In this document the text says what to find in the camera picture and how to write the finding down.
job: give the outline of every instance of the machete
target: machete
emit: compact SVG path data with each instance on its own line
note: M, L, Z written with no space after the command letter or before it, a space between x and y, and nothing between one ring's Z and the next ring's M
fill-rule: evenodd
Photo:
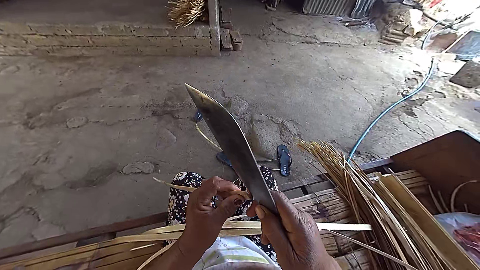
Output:
M250 145L239 124L220 103L207 94L185 84L190 97L204 116L210 131L220 144L233 169L259 204L277 214L275 201L258 167Z

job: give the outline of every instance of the white cloth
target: white cloth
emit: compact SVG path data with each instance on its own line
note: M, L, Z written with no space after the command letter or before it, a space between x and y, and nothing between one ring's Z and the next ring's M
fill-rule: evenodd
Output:
M218 237L192 270L224 269L230 262L271 264L280 270L261 248L244 236Z

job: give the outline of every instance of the black flip-flop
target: black flip-flop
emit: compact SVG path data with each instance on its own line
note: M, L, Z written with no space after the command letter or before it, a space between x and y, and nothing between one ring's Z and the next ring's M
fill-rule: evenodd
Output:
M280 173L283 176L290 175L290 166L292 165L292 157L290 156L290 150L285 145L279 145L277 147L278 163L280 164Z
M227 155L225 155L224 152L220 152L216 155L216 159L219 160L220 162L230 166L233 168L232 166L232 162L230 162L230 160L227 158Z
M202 113L200 112L200 110L197 110L197 112L195 113L195 116L193 117L193 119L195 120L195 122L201 122L203 119L204 119L204 116L202 115Z

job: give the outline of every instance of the brick wall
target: brick wall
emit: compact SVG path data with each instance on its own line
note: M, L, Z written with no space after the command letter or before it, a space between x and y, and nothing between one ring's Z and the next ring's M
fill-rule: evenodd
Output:
M208 25L175 29L155 25L34 25L0 22L0 55L109 54L215 55Z

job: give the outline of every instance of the white flower pattern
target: white flower pattern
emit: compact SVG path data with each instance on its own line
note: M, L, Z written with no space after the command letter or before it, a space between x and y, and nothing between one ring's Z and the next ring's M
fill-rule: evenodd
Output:
M266 167L260 166L260 170L267 182L268 188L271 190L278 191L278 185L276 183L275 178L270 170ZM182 186L189 186L189 187L200 187L202 184L202 180L204 178L200 175L193 173L193 172L180 172L177 174L172 181L172 184L175 185L182 185ZM246 186L240 180L239 187L241 190L247 190ZM171 188L170 189L170 198L168 202L168 220L167 226L171 225L178 225L178 224L185 224L187 218L187 203L190 197L190 192L178 190ZM235 213L235 215L245 215L247 213L248 208L252 204L252 201L245 201L241 207L239 207ZM212 206L215 208L215 202L212 201ZM259 221L258 217L249 218L244 217L241 218L242 221ZM252 240L255 244L257 244L276 264L276 253L271 244L263 245L260 241L259 235L248 235L246 236L250 240ZM163 247L167 246L168 244L173 243L175 240L166 240L163 242Z

